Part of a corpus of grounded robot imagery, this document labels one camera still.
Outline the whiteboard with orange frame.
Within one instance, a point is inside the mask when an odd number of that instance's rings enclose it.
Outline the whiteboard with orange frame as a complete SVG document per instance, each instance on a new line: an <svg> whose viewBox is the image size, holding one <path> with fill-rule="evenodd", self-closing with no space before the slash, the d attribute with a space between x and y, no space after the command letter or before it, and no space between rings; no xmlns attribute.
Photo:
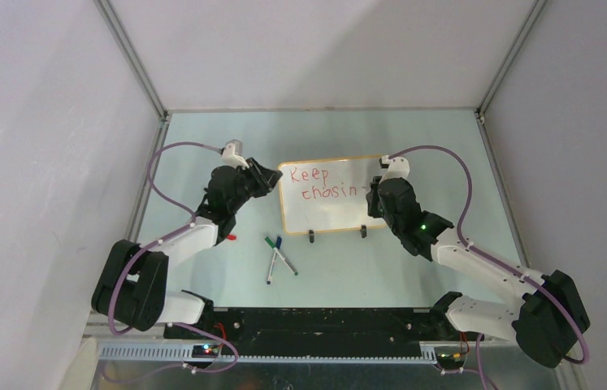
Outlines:
<svg viewBox="0 0 607 390"><path fill-rule="evenodd" d="M289 235L383 228L367 213L366 195L381 174L379 156L283 162L278 183L284 232Z"/></svg>

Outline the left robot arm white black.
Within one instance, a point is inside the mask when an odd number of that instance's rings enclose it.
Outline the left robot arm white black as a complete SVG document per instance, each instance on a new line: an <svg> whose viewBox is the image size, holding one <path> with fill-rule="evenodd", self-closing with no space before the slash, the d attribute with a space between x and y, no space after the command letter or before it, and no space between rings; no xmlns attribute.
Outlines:
<svg viewBox="0 0 607 390"><path fill-rule="evenodd" d="M111 247L93 291L92 309L138 331L156 323L184 323L196 338L215 328L208 300L189 291L167 288L169 270L195 254L219 245L236 226L237 211L250 199L271 193L282 177L254 158L243 167L216 167L210 174L196 219L185 227L140 245L119 240Z"/></svg>

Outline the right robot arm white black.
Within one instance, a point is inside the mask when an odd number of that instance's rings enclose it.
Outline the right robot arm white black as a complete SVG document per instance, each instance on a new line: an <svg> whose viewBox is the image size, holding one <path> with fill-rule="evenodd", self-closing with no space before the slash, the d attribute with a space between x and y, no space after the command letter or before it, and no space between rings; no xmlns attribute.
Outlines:
<svg viewBox="0 0 607 390"><path fill-rule="evenodd" d="M447 292L431 308L431 329L439 338L483 333L514 342L534 362L554 368L590 327L570 276L492 264L458 236L451 222L422 210L407 180L376 176L366 200L369 216L383 219L409 254L471 276L500 298L493 303Z"/></svg>

